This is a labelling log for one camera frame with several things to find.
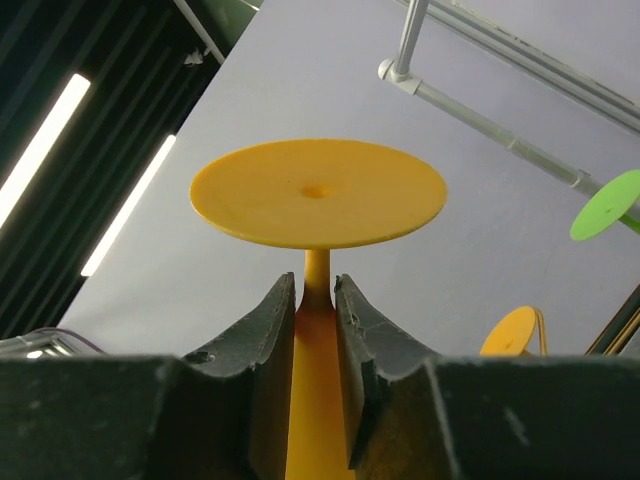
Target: yellow pedestal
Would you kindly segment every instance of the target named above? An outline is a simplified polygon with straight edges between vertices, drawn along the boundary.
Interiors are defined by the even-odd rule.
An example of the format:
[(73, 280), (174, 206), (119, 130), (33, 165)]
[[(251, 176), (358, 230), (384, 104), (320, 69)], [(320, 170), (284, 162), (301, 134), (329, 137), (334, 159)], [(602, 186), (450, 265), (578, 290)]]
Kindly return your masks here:
[(216, 228), (306, 250), (296, 314), (287, 478), (351, 480), (330, 291), (330, 250), (406, 235), (442, 209), (440, 175), (408, 154), (351, 140), (275, 142), (229, 154), (194, 179), (191, 202)]
[(547, 353), (547, 337), (542, 312), (534, 307), (519, 307), (495, 326), (487, 337), (480, 355), (529, 355), (527, 345), (536, 325), (540, 336), (540, 354)]

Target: yellow disc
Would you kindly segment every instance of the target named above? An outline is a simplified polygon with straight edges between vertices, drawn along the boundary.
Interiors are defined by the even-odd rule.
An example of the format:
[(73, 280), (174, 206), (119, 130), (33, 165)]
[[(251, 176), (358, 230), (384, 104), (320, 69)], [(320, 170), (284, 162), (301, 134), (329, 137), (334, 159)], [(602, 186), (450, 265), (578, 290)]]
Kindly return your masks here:
[(234, 237), (334, 249), (417, 230), (444, 206), (438, 172), (406, 153), (353, 140), (302, 139), (239, 150), (195, 177), (191, 203)]
[(480, 355), (521, 355), (536, 328), (538, 311), (520, 307), (504, 317), (484, 342)]

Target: gray wall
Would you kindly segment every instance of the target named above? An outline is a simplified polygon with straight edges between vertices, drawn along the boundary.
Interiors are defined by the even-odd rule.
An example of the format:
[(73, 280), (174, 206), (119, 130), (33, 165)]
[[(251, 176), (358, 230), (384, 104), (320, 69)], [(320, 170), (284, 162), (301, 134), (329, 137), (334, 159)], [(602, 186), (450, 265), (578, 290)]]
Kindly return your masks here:
[[(434, 222), (388, 244), (334, 255), (370, 300), (444, 353), (474, 354), (522, 304), (547, 318), (549, 348), (581, 353), (640, 281), (640, 241), (616, 226), (586, 243), (569, 227), (585, 202), (376, 75), (406, 10), (391, 0), (266, 2), (62, 325), (111, 352), (186, 353), (250, 310), (302, 254), (243, 243), (191, 210), (196, 172), (248, 145), (295, 137), (386, 144), (449, 185)], [(601, 181), (638, 165), (640, 140), (427, 22), (415, 70)]]

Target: fluorescent light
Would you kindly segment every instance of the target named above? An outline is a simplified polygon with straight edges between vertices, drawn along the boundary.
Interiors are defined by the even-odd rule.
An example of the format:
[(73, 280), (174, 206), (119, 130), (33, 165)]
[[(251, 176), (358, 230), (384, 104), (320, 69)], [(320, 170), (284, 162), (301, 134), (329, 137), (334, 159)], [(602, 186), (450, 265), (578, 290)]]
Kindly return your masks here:
[(0, 228), (47, 157), (91, 82), (75, 74), (0, 189)]
[(113, 222), (107, 229), (104, 237), (102, 237), (102, 240), (100, 240), (100, 243), (98, 243), (98, 246), (89, 257), (89, 260), (80, 272), (80, 275), (82, 275), (83, 277), (90, 277), (95, 273), (96, 269), (100, 265), (100, 262), (102, 262), (102, 259), (107, 254), (107, 251), (109, 250), (109, 248), (111, 248), (111, 245), (118, 236), (118, 233), (120, 233), (120, 230), (122, 230), (122, 227), (127, 221), (127, 218), (129, 218), (129, 215), (131, 215), (131, 212), (136, 207), (136, 204), (144, 194), (144, 191), (149, 186), (149, 183), (151, 183), (153, 176), (160, 168), (160, 165), (162, 165), (164, 159), (167, 158), (167, 155), (169, 154), (169, 151), (171, 150), (171, 147), (173, 147), (175, 141), (176, 137), (174, 135), (169, 135), (164, 141), (164, 143), (160, 147), (160, 150), (158, 150), (158, 153), (156, 153), (156, 156), (153, 157), (153, 160), (151, 160), (151, 163), (147, 167), (147, 170), (142, 174), (142, 177), (140, 177), (140, 180), (138, 180), (138, 183), (131, 191), (129, 198), (127, 198), (127, 201), (124, 202), (124, 205), (116, 215), (116, 218), (114, 218)]

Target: dark ceiling slat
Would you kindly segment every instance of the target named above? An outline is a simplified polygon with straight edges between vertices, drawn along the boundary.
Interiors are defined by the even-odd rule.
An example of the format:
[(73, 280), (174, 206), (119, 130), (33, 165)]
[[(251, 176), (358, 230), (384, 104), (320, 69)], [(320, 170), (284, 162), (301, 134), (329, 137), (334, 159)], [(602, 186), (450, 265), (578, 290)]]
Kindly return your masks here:
[[(117, 2), (111, 3), (110, 7), (112, 5), (117, 5)], [(108, 22), (112, 18), (113, 12), (110, 10), (114, 10), (114, 9), (110, 8), (109, 10), (105, 11), (105, 13), (100, 17), (100, 23)], [(111, 50), (111, 53), (109, 54), (107, 59), (104, 61), (104, 63), (101, 64), (97, 77), (93, 79), (94, 88), (90, 89), (89, 92), (87, 92), (85, 101), (90, 100), (91, 97), (93, 96), (93, 93), (95, 92), (95, 84), (96, 83), (100, 84), (104, 80), (104, 77), (107, 75), (107, 73), (111, 71), (111, 67), (113, 66), (115, 61), (119, 58), (125, 46), (131, 39), (133, 32), (135, 31), (136, 27), (140, 24), (140, 21), (142, 20), (142, 17), (145, 15), (145, 12), (146, 12), (146, 9), (144, 8), (141, 8), (140, 10), (138, 10), (136, 15), (131, 17), (129, 23), (126, 25), (126, 28), (122, 30), (122, 35), (118, 39), (117, 43), (113, 45), (113, 49)], [(95, 39), (91, 38), (90, 41), (87, 43), (90, 45), (93, 45), (95, 43)], [(106, 109), (106, 111), (101, 112), (100, 115), (98, 115), (98, 117), (93, 121), (93, 123), (91, 124), (92, 125), (91, 128), (85, 129), (83, 131), (82, 140), (80, 144), (74, 148), (74, 152), (72, 156), (69, 158), (69, 161), (65, 162), (62, 169), (58, 171), (58, 174), (56, 175), (56, 178), (54, 179), (54, 181), (48, 185), (46, 194), (42, 199), (43, 205), (52, 205), (54, 203), (54, 198), (56, 195), (60, 193), (60, 189), (62, 188), (63, 182), (68, 178), (69, 174), (71, 173), (71, 167), (73, 166), (73, 164), (75, 164), (77, 160), (77, 156), (80, 155), (81, 153), (84, 153), (87, 143), (89, 142), (90, 139), (93, 138), (93, 135), (97, 132), (98, 127), (101, 124), (101, 121), (104, 119), (104, 116), (106, 116), (106, 113), (109, 111), (109, 108), (110, 108), (109, 105), (107, 105), (107, 107), (108, 108)], [(72, 121), (69, 122), (68, 124), (69, 128), (73, 128), (73, 125), (76, 123), (73, 120), (74, 119), (72, 119)], [(22, 253), (22, 250), (27, 245), (26, 239), (33, 233), (34, 229), (38, 225), (40, 225), (40, 221), (42, 220), (42, 218), (45, 216), (46, 213), (47, 213), (47, 209), (45, 208), (38, 209), (34, 213), (34, 215), (31, 217), (30, 222), (27, 225), (25, 225), (24, 228), (20, 229), (20, 231), (18, 232), (18, 237), (15, 240), (13, 240), (13, 242), (16, 244), (16, 247), (13, 248), (8, 253), (8, 255), (2, 259), (2, 262), (0, 263), (0, 281), (3, 278), (5, 278), (5, 276), (7, 275), (7, 271), (11, 266), (13, 266), (13, 262), (16, 259), (16, 257)]]
[[(167, 108), (165, 109), (165, 112), (159, 117), (160, 118), (160, 122), (158, 122), (158, 125), (155, 127), (153, 134), (149, 136), (149, 140), (147, 140), (146, 145), (144, 146), (144, 148), (140, 149), (140, 151), (149, 151), (151, 147), (151, 142), (150, 139), (151, 138), (155, 138), (157, 136), (158, 133), (162, 133), (162, 127), (161, 125), (163, 125), (164, 121), (167, 119), (167, 117), (170, 116), (170, 114), (172, 113), (172, 111), (176, 108), (177, 105), (179, 105), (180, 107), (180, 112), (178, 113), (178, 116), (180, 115), (184, 115), (184, 111), (189, 109), (189, 104), (182, 102), (182, 100), (184, 100), (184, 97), (182, 95), (174, 95), (173, 98), (169, 101), (169, 103), (167, 104)], [(159, 148), (160, 145), (156, 145), (156, 148), (153, 149), (152, 151), (157, 151), (157, 148)], [(136, 163), (131, 163), (131, 167), (135, 167), (137, 164)], [(127, 185), (127, 183), (131, 183), (131, 182), (126, 182), (127, 178), (130, 178), (132, 175), (132, 170), (134, 170), (134, 168), (130, 168), (127, 172), (124, 172), (124, 175), (122, 175), (122, 179), (120, 182), (118, 182), (115, 187), (112, 189), (110, 198), (107, 202), (105, 202), (105, 205), (113, 205), (113, 204), (117, 204), (117, 200), (118, 198), (122, 197), (122, 193), (123, 191), (125, 193), (128, 193), (131, 188), (130, 185)], [(104, 224), (104, 221), (101, 221), (101, 219), (106, 218), (106, 217), (111, 217), (113, 218), (113, 216), (117, 213), (117, 211), (112, 212), (112, 209), (110, 208), (102, 208), (102, 211), (100, 212), (99, 215), (96, 216), (96, 218), (94, 219), (92, 225), (87, 229), (87, 234), (84, 235), (84, 238), (81, 240), (82, 244), (86, 244), (86, 245), (93, 245), (94, 247), (96, 246), (97, 242), (100, 240), (102, 234), (104, 234), (104, 231), (99, 228), (100, 225)], [(64, 274), (69, 274), (71, 272), (69, 272), (69, 270), (73, 267), (75, 267), (76, 269), (78, 268), (82, 268), (81, 266), (81, 261), (87, 260), (87, 258), (83, 258), (82, 256), (77, 257), (77, 262), (68, 262), (67, 264), (67, 268), (65, 269)], [(57, 288), (51, 289), (50, 293), (47, 295), (47, 297), (45, 297), (45, 302), (48, 302), (51, 298), (57, 298), (58, 301), (56, 302), (56, 304), (53, 307), (49, 307), (47, 308), (47, 310), (50, 313), (49, 317), (46, 318), (46, 320), (44, 320), (43, 322), (43, 326), (47, 326), (47, 325), (51, 325), (52, 323), (54, 323), (55, 321), (58, 321), (59, 319), (57, 319), (55, 317), (55, 315), (58, 314), (58, 312), (60, 312), (61, 308), (63, 305), (70, 303), (69, 297), (72, 295), (73, 293), (73, 285), (69, 284), (65, 290), (62, 293), (56, 293), (55, 297), (53, 296), (53, 293), (57, 292)], [(38, 310), (35, 312), (33, 318), (38, 319), (40, 318), (40, 315), (42, 314), (42, 311), (45, 309), (46, 307), (46, 303), (43, 302), (43, 304), (38, 308)]]
[[(70, 4), (33, 7), (31, 20), (0, 65), (5, 92), (10, 85), (29, 92), (5, 131), (11, 131), (13, 142), (0, 144), (0, 183), (7, 160), (15, 161), (15, 152), (39, 126), (39, 117), (50, 110), (47, 106), (70, 74), (78, 72), (92, 82), (0, 231), (3, 338), (59, 321), (83, 282), (81, 263), (157, 147), (175, 133), (219, 68), (211, 56), (197, 67), (184, 66), (186, 54), (202, 48), (202, 42), (171, 0), (85, 0), (67, 33), (47, 47), (56, 25), (71, 15)], [(25, 6), (13, 9), (13, 23), (20, 12), (26, 17)], [(136, 15), (139, 21), (127, 35), (126, 26)], [(37, 38), (27, 44), (27, 33)], [(42, 53), (47, 48), (48, 56)], [(26, 76), (34, 67), (24, 58), (38, 55), (44, 66), (28, 88)], [(15, 102), (2, 92), (0, 109)]]
[[(147, 53), (146, 51), (141, 51), (142, 55), (144, 55), (146, 53)], [(120, 122), (118, 123), (118, 125), (115, 128), (111, 129), (111, 131), (109, 132), (109, 135), (102, 142), (102, 146), (101, 146), (100, 150), (97, 152), (97, 155), (94, 158), (92, 158), (92, 162), (93, 163), (89, 168), (95, 169), (98, 165), (100, 165), (101, 160), (104, 158), (106, 153), (109, 151), (109, 149), (113, 145), (113, 142), (120, 136), (120, 133), (121, 133), (121, 131), (122, 131), (124, 125), (125, 125), (125, 122), (130, 118), (131, 114), (135, 111), (136, 107), (140, 104), (142, 98), (144, 97), (144, 94), (147, 92), (147, 90), (148, 90), (149, 86), (151, 85), (152, 81), (156, 78), (156, 75), (157, 75), (158, 71), (160, 70), (160, 68), (162, 67), (164, 62), (169, 57), (169, 53), (170, 53), (170, 50), (168, 48), (166, 48), (163, 52), (160, 53), (160, 55), (158, 56), (158, 58), (157, 58), (157, 60), (155, 62), (154, 68), (151, 71), (147, 72), (147, 78), (145, 80), (145, 83), (143, 85), (141, 85), (141, 87), (138, 90), (136, 96), (133, 99), (131, 99), (131, 101), (129, 102), (129, 105), (127, 106), (127, 109), (122, 113), (122, 115), (119, 115)], [(132, 65), (131, 66), (131, 70), (135, 70), (136, 67), (137, 67), (137, 65)], [(126, 85), (128, 83), (128, 81), (129, 81), (129, 79), (130, 78), (125, 79), (123, 84)], [(170, 83), (171, 80), (172, 80), (172, 78), (169, 79), (169, 81), (165, 82), (165, 83), (168, 85), (168, 83)], [(117, 162), (112, 161), (112, 164), (113, 165), (117, 165)], [(57, 259), (57, 258), (59, 258), (59, 255), (61, 253), (60, 250), (64, 250), (64, 248), (66, 247), (66, 245), (69, 242), (69, 240), (76, 233), (75, 229), (71, 229), (71, 230), (65, 229), (64, 232), (58, 232), (58, 230), (59, 230), (60, 225), (62, 224), (63, 220), (67, 217), (69, 210), (74, 205), (76, 205), (74, 199), (81, 198), (80, 192), (81, 192), (82, 188), (86, 185), (87, 181), (91, 178), (91, 173), (92, 172), (87, 172), (86, 175), (81, 180), (81, 182), (79, 184), (76, 184), (76, 186), (75, 186), (76, 188), (69, 195), (69, 199), (70, 200), (67, 201), (65, 208), (62, 211), (58, 212), (57, 219), (56, 219), (55, 223), (53, 225), (49, 226), (46, 236), (44, 237), (44, 239), (40, 240), (40, 248), (36, 252), (33, 252), (30, 255), (29, 262), (27, 263), (27, 265), (25, 267), (23, 267), (21, 269), (20, 275), (18, 276), (17, 280), (15, 281), (13, 286), (10, 288), (10, 290), (5, 293), (4, 298), (2, 299), (2, 302), (0, 302), (0, 318), (2, 318), (4, 313), (7, 311), (9, 305), (11, 305), (13, 299), (15, 298), (15, 295), (21, 290), (21, 288), (24, 286), (24, 284), (28, 281), (29, 274), (33, 271), (35, 266), (38, 264), (38, 261), (42, 257), (43, 251), (49, 245), (51, 240), (56, 238), (58, 235), (61, 235), (60, 237), (56, 238), (56, 240), (58, 240), (60, 242), (59, 243), (60, 246), (59, 246), (58, 250), (56, 251), (56, 253), (52, 257), (50, 257), (50, 259)], [(91, 205), (86, 200), (83, 201), (83, 204), (85, 206), (87, 206), (87, 207)], [(78, 225), (78, 226), (80, 225), (80, 222), (78, 221), (78, 217), (77, 216), (74, 216), (74, 221), (76, 222), (76, 225)], [(9, 323), (9, 326), (7, 327), (8, 333), (13, 331), (15, 325), (20, 321), (20, 319), (22, 318), (22, 314), (24, 313), (25, 309), (29, 307), (29, 305), (30, 305), (31, 301), (33, 300), (34, 296), (38, 293), (38, 291), (41, 288), (43, 282), (46, 280), (47, 275), (49, 275), (50, 271), (53, 269), (54, 266), (55, 266), (55, 263), (50, 261), (48, 263), (48, 265), (44, 268), (43, 271), (38, 272), (38, 280), (36, 281), (35, 284), (31, 284), (30, 292), (26, 296), (26, 298), (23, 299), (22, 306), (18, 309), (18, 311), (16, 313), (13, 314), (13, 319), (11, 320), (11, 322)]]
[(62, 38), (67, 34), (69, 26), (80, 13), (83, 4), (84, 0), (74, 0), (71, 2), (69, 9), (64, 12), (62, 18), (58, 21), (56, 28), (48, 38), (44, 48), (42, 48), (38, 55), (31, 61), (31, 66), (22, 78), (20, 85), (12, 92), (11, 99), (2, 111), (0, 111), (0, 132), (5, 125), (11, 121), (36, 80), (42, 75), (53, 52), (62, 41)]
[[(138, 94), (136, 96), (136, 98), (134, 98), (130, 103), (129, 106), (127, 107), (127, 110), (122, 114), (121, 118), (123, 119), (123, 121), (121, 123), (118, 124), (118, 126), (116, 128), (113, 128), (109, 134), (109, 138), (106, 139), (106, 141), (103, 143), (103, 147), (101, 149), (101, 151), (96, 155), (96, 157), (94, 157), (94, 164), (97, 165), (99, 164), (100, 160), (102, 159), (102, 157), (107, 153), (107, 151), (109, 150), (109, 147), (111, 147), (111, 145), (113, 145), (113, 141), (118, 138), (120, 131), (124, 128), (125, 126), (125, 121), (127, 119), (129, 119), (129, 117), (131, 116), (131, 114), (133, 113), (133, 111), (135, 110), (135, 107), (137, 105), (139, 105), (143, 99), (144, 94), (149, 90), (149, 87), (151, 85), (151, 81), (154, 78), (158, 78), (158, 71), (160, 70), (160, 68), (165, 64), (163, 58), (166, 58), (166, 56), (168, 56), (169, 51), (167, 50), (166, 52), (163, 53), (163, 55), (160, 56), (160, 58), (156, 59), (155, 61), (155, 66), (154, 66), (154, 70), (152, 71), (148, 71), (146, 72), (146, 82), (145, 84), (143, 84), (140, 87), (140, 90), (138, 91)], [(166, 74), (166, 72), (163, 73), (163, 75), (159, 76), (159, 78), (163, 78), (164, 79), (164, 83), (162, 86), (160, 86), (159, 89), (153, 89), (153, 98), (154, 100), (147, 105), (146, 108), (146, 112), (145, 114), (143, 114), (140, 119), (138, 120), (138, 125), (143, 125), (145, 123), (145, 121), (148, 118), (151, 118), (151, 114), (152, 113), (157, 113), (156, 112), (156, 107), (159, 105), (161, 100), (167, 100), (166, 98), (166, 94), (168, 93), (170, 87), (172, 86), (172, 83), (174, 81), (174, 79), (176, 78), (177, 74), (182, 70), (185, 69), (184, 65), (181, 64), (177, 58), (174, 58), (174, 62), (172, 62), (173, 65), (175, 65), (174, 67), (171, 68), (172, 72), (170, 74)], [(166, 106), (166, 113), (164, 115), (161, 116), (161, 121), (159, 122), (159, 125), (162, 125), (164, 123), (164, 121), (162, 120), (163, 118), (166, 117), (167, 113), (169, 111), (171, 111), (171, 109), (173, 108), (173, 106), (175, 105), (175, 102), (177, 102), (178, 100), (180, 100), (180, 96), (179, 95), (173, 95), (172, 96), (172, 100), (170, 102), (167, 103)], [(40, 293), (41, 290), (43, 290), (43, 286), (45, 285), (46, 281), (50, 278), (50, 275), (52, 273), (52, 270), (55, 270), (55, 266), (56, 266), (56, 262), (55, 259), (59, 259), (59, 258), (64, 258), (66, 260), (66, 264), (67, 264), (67, 268), (64, 269), (64, 273), (60, 274), (59, 272), (56, 275), (56, 279), (54, 280), (54, 284), (53, 286), (48, 286), (47, 289), (49, 292), (53, 292), (56, 291), (56, 289), (58, 288), (58, 285), (65, 279), (65, 275), (67, 273), (67, 270), (70, 269), (70, 267), (73, 265), (72, 262), (69, 262), (69, 254), (65, 255), (64, 251), (65, 249), (68, 247), (68, 245), (71, 242), (71, 239), (74, 238), (74, 236), (76, 235), (77, 231), (79, 230), (79, 228), (83, 225), (83, 220), (88, 216), (89, 213), (92, 212), (91, 208), (98, 202), (100, 202), (101, 200), (103, 201), (103, 196), (105, 194), (104, 190), (105, 187), (107, 187), (107, 184), (109, 183), (112, 174), (116, 173), (117, 168), (122, 164), (122, 160), (126, 159), (126, 155), (125, 153), (127, 153), (127, 150), (133, 146), (135, 140), (136, 140), (136, 135), (134, 134), (134, 132), (131, 132), (128, 134), (127, 137), (127, 141), (124, 144), (124, 148), (121, 148), (120, 150), (120, 155), (118, 157), (110, 157), (111, 159), (111, 168), (109, 171), (103, 171), (102, 172), (102, 177), (101, 177), (101, 181), (99, 184), (94, 185), (92, 188), (92, 193), (89, 196), (82, 196), (83, 198), (83, 202), (82, 202), (82, 210), (75, 212), (73, 215), (71, 215), (71, 217), (74, 219), (74, 226), (68, 227), (68, 228), (61, 228), (61, 221), (65, 218), (68, 218), (69, 215), (69, 209), (76, 205), (75, 202), (69, 202), (67, 203), (67, 208), (65, 208), (65, 211), (60, 212), (60, 214), (58, 215), (58, 219), (59, 221), (57, 221), (54, 225), (49, 227), (49, 235), (48, 238), (45, 239), (42, 242), (42, 245), (44, 245), (46, 247), (46, 245), (48, 245), (49, 241), (53, 238), (55, 238), (57, 240), (57, 249), (54, 252), (51, 252), (50, 255), (47, 255), (48, 258), (54, 259), (53, 262), (50, 262), (45, 268), (44, 270), (39, 270), (38, 271), (38, 279), (35, 281), (35, 283), (30, 283), (30, 292), (29, 294), (22, 299), (22, 306), (18, 309), (17, 312), (15, 312), (13, 314), (14, 318), (12, 320), (12, 324), (17, 324), (21, 321), (21, 319), (24, 316), (25, 311), (27, 311), (27, 309), (31, 306), (31, 303), (33, 301), (34, 298), (36, 298), (38, 296), (38, 294)], [(132, 167), (136, 167), (139, 165), (139, 162), (133, 161), (130, 162), (130, 165)], [(122, 180), (121, 184), (124, 184), (124, 182), (126, 182), (127, 179), (129, 179), (129, 175), (127, 174), (127, 172), (120, 172), (119, 175), (120, 179)], [(117, 180), (114, 180), (114, 183), (111, 183), (111, 189), (114, 192), (118, 192), (119, 191), (119, 187), (118, 184), (116, 184)], [(79, 198), (80, 195), (75, 192), (71, 194), (72, 198)], [(105, 202), (105, 204), (107, 206), (110, 206), (110, 202)], [(29, 267), (23, 270), (23, 274), (21, 275), (20, 280), (22, 282), (27, 281), (28, 278), (28, 274), (33, 270), (33, 267), (36, 265), (37, 260), (39, 258), (42, 257), (42, 251), (37, 252), (37, 254), (32, 255), (32, 260), (30, 261)], [(46, 294), (45, 294), (45, 300), (39, 300), (39, 303), (41, 303), (42, 305), (44, 305), (47, 302), (46, 300)], [(39, 318), (39, 311), (41, 310), (41, 308), (39, 307), (37, 310), (36, 314), (30, 315), (31, 320), (29, 320), (28, 323), (28, 328), (32, 327), (32, 323), (35, 323), (37, 321), (37, 319)], [(2, 316), (3, 311), (2, 309), (0, 309), (0, 317)], [(11, 332), (13, 331), (14, 325), (9, 325), (9, 327), (7, 328), (7, 332), (6, 335), (11, 335)]]
[[(9, 28), (4, 31), (4, 35), (2, 35), (2, 39), (0, 39), (0, 67), (6, 60), (9, 52), (13, 49), (13, 46), (16, 44), (22, 32), (27, 27), (29, 20), (33, 17), (33, 14), (40, 6), (40, 2), (42, 0), (27, 0), (22, 3), (22, 8), (18, 12), (15, 18), (12, 19)], [(2, 2), (2, 8), (7, 8), (11, 5), (18, 5), (17, 2)], [(9, 20), (11, 17), (8, 15), (9, 12), (2, 12), (2, 20)]]
[[(96, 79), (94, 79), (93, 81), (93, 92), (96, 91), (96, 86), (100, 85), (106, 75), (111, 72), (111, 68), (113, 67), (114, 63), (116, 62), (116, 60), (118, 58), (120, 58), (120, 55), (122, 53), (122, 51), (124, 50), (124, 48), (127, 46), (127, 44), (129, 43), (129, 40), (131, 40), (133, 32), (135, 30), (135, 28), (139, 25), (140, 21), (142, 20), (142, 17), (145, 15), (145, 10), (141, 9), (137, 12), (137, 14), (131, 18), (129, 24), (126, 26), (126, 28), (123, 31), (122, 36), (119, 38), (118, 43), (116, 43), (114, 45), (114, 48), (111, 52), (111, 54), (109, 55), (109, 57), (107, 57), (106, 61), (102, 64), (102, 67), (100, 68), (99, 72), (98, 72), (98, 76)], [(160, 29), (156, 28), (156, 31), (154, 32), (155, 35), (152, 35), (150, 37), (149, 40), (149, 44), (151, 44), (159, 35)], [(93, 119), (90, 121), (89, 125), (83, 124), (83, 132), (82, 132), (82, 139), (80, 140), (80, 143), (77, 145), (74, 145), (73, 148), (73, 153), (71, 154), (70, 157), (68, 157), (68, 159), (65, 161), (64, 166), (62, 167), (61, 170), (59, 170), (57, 172), (57, 175), (53, 181), (52, 184), (48, 185), (47, 188), (47, 192), (44, 196), (44, 198), (42, 199), (42, 204), (43, 205), (51, 205), (51, 206), (55, 206), (56, 203), (54, 202), (54, 198), (56, 197), (56, 195), (59, 195), (61, 193), (61, 189), (64, 186), (64, 182), (66, 180), (68, 180), (71, 172), (72, 172), (72, 167), (76, 164), (76, 162), (78, 161), (78, 158), (80, 158), (81, 155), (85, 154), (87, 145), (89, 144), (89, 142), (94, 138), (94, 135), (99, 131), (100, 127), (102, 126), (102, 123), (104, 121), (104, 119), (106, 118), (107, 114), (111, 112), (111, 110), (115, 107), (116, 105), (116, 98), (122, 93), (122, 91), (124, 90), (124, 88), (127, 86), (127, 82), (131, 79), (131, 77), (133, 76), (137, 65), (139, 63), (139, 61), (142, 59), (142, 57), (145, 55), (146, 52), (138, 52), (138, 54), (136, 55), (134, 62), (132, 62), (129, 65), (129, 68), (127, 68), (127, 70), (125, 71), (124, 75), (121, 77), (120, 81), (116, 84), (116, 88), (113, 91), (113, 93), (109, 96), (109, 98), (107, 99), (107, 101), (105, 102), (105, 107), (100, 111), (100, 113), (96, 116), (93, 117)], [(92, 165), (90, 165), (89, 167), (89, 171), (86, 172), (86, 179), (88, 179), (88, 175), (90, 175), (93, 170), (95, 170), (95, 168), (98, 167), (98, 163), (94, 162)], [(9, 271), (9, 269), (13, 266), (13, 262), (14, 260), (22, 253), (22, 250), (28, 245), (26, 242), (26, 239), (33, 233), (33, 230), (35, 228), (38, 227), (38, 225), (40, 225), (41, 220), (45, 217), (46, 214), (50, 213), (49, 210), (47, 208), (40, 208), (38, 209), (35, 213), (34, 216), (31, 218), (31, 221), (29, 222), (29, 224), (26, 226), (26, 228), (23, 228), (20, 230), (19, 232), (19, 236), (16, 239), (16, 248), (14, 248), (7, 257), (5, 257), (2, 261), (2, 263), (0, 263), (0, 280), (4, 279), (7, 275), (7, 272)], [(23, 274), (26, 274), (26, 271), (24, 268), (21, 269)], [(17, 282), (21, 282), (24, 281), (23, 277), (20, 277)], [(6, 305), (6, 297), (5, 297), (5, 301), (0, 301), (0, 318), (2, 317), (2, 314), (4, 312), (2, 305), (5, 304)]]

